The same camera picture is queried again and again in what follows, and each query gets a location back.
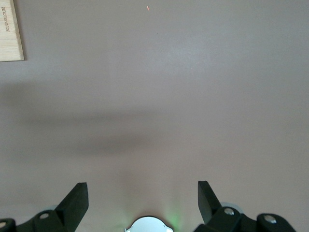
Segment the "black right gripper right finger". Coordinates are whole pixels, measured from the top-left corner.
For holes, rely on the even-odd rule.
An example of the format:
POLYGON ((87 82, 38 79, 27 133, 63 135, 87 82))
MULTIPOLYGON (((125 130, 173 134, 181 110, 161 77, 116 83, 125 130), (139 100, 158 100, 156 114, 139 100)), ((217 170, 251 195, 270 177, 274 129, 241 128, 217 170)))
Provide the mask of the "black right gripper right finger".
POLYGON ((283 217, 262 213, 255 220, 234 207, 222 206, 208 181, 199 181, 198 208, 203 224, 196 232, 294 232, 295 229, 283 217))

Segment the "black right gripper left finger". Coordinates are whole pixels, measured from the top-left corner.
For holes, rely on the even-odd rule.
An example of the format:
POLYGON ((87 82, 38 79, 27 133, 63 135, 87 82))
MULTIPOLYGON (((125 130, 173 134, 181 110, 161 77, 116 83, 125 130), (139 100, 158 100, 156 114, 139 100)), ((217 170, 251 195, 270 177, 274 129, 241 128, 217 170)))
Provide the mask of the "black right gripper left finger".
POLYGON ((12 218, 0 220, 2 232, 74 232, 89 208, 87 183, 77 183, 53 210, 37 213, 17 225, 12 218))

